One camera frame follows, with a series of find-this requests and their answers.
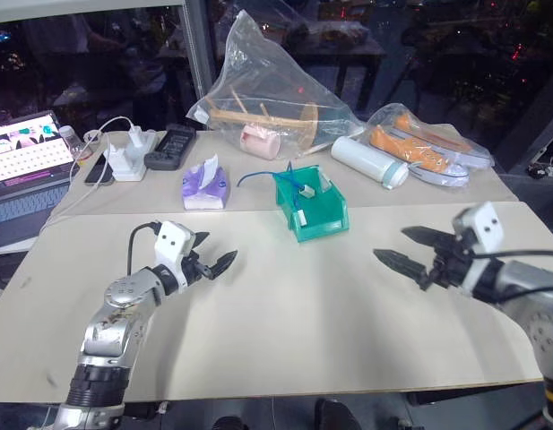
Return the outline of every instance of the remote control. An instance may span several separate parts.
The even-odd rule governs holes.
[[[152,170],[177,170],[195,136],[194,128],[174,125],[155,151],[144,156],[144,165]]]

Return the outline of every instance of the green plastic bin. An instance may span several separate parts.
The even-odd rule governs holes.
[[[309,185],[315,190],[315,196],[308,199],[299,194],[290,181],[273,176],[276,181],[276,202],[282,207],[288,220],[288,228],[294,230],[299,242],[333,235],[350,228],[346,200],[319,166],[286,170],[279,175]],[[307,221],[304,227],[300,226],[298,210],[304,211]]]

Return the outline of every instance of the floor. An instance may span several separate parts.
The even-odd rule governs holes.
[[[329,396],[348,406],[363,430],[396,430],[394,418],[426,430],[517,429],[543,405],[541,383],[529,383],[468,397],[412,406],[401,393]],[[188,400],[173,402],[162,418],[150,422],[126,418],[125,430],[208,430],[218,417],[239,416],[250,430],[311,430],[316,396],[275,399]],[[47,407],[0,404],[0,430],[40,428]],[[48,424],[54,420],[49,415]]]

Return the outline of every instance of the glass window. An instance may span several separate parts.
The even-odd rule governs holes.
[[[119,115],[162,130],[194,102],[176,7],[0,23],[0,122],[52,109],[81,135]]]
[[[423,121],[451,123],[491,151],[553,74],[553,0],[208,5],[217,72],[230,25],[246,9],[265,37],[285,47],[360,119],[401,102]]]

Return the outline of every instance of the laptop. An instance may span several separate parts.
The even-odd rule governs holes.
[[[0,246],[39,234],[69,188],[72,164],[53,112],[0,124]]]

